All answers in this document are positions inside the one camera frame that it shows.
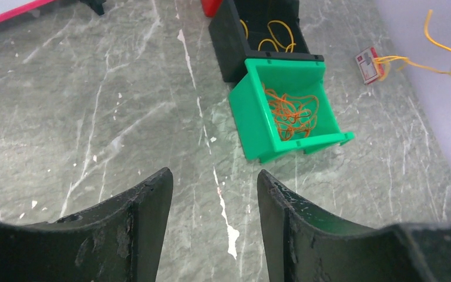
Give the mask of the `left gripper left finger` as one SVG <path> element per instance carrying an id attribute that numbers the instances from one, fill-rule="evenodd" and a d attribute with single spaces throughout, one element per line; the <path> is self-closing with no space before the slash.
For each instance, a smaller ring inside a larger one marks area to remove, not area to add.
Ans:
<path id="1" fill-rule="evenodd" d="M 164 167 L 53 223 L 0 222 L 0 281 L 154 281 L 172 194 Z"/>

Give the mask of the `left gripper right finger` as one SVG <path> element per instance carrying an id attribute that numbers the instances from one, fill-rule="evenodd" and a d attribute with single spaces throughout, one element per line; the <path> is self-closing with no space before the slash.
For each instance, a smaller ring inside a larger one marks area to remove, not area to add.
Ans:
<path id="1" fill-rule="evenodd" d="M 257 196 L 271 281 L 451 281 L 451 224 L 366 227 L 266 170 L 258 174 Z"/>

